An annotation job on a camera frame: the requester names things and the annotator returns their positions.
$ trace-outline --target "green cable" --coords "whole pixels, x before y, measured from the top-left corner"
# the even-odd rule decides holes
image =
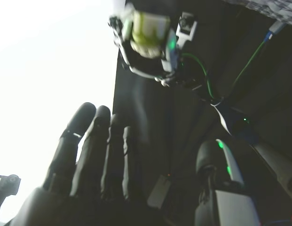
[[[245,69],[248,67],[248,65],[252,62],[252,60],[255,58],[255,56],[258,54],[259,50],[263,47],[265,41],[263,41],[259,47],[256,49],[256,51],[254,52],[254,54],[251,56],[251,58],[249,59],[248,63],[245,65],[245,67],[242,69],[242,71],[240,72],[240,74],[237,76],[236,80],[234,81],[234,84],[232,86],[232,88],[234,88],[234,86],[236,85],[238,79],[240,78],[240,76],[243,74],[243,72],[245,71]]]
[[[191,57],[192,59],[194,59],[194,60],[195,60],[200,66],[201,66],[201,68],[202,68],[202,70],[203,70],[203,73],[204,73],[204,75],[205,75],[205,77],[206,77],[208,93],[210,94],[211,98],[214,99],[214,96],[213,96],[213,93],[212,93],[212,89],[211,89],[211,84],[210,84],[210,81],[209,81],[209,79],[208,79],[208,77],[207,77],[207,71],[206,71],[206,69],[204,68],[204,65],[202,64],[202,62],[201,62],[196,56],[194,56],[194,55],[191,54],[191,53],[183,53],[182,56],[183,56],[183,57]]]

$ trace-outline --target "black surface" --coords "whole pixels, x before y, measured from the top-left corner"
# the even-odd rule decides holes
[[[163,10],[163,0],[143,7],[151,10],[157,2],[156,10]],[[198,17],[195,39],[187,51],[204,62],[220,95],[228,96],[274,20],[220,0],[168,2],[174,10],[166,14],[176,21],[182,11]],[[292,27],[284,28],[263,48],[237,83],[230,102],[255,118],[259,134],[292,160]],[[178,225],[193,224],[200,191],[195,178],[197,150],[205,140],[215,138],[232,149],[262,223],[290,218],[292,201],[258,156],[245,142],[231,138],[214,109],[189,90],[164,88],[134,75],[122,68],[119,59],[113,111],[134,131],[145,194],[149,195],[159,174],[171,174],[170,199],[185,203],[185,208],[176,210]]]

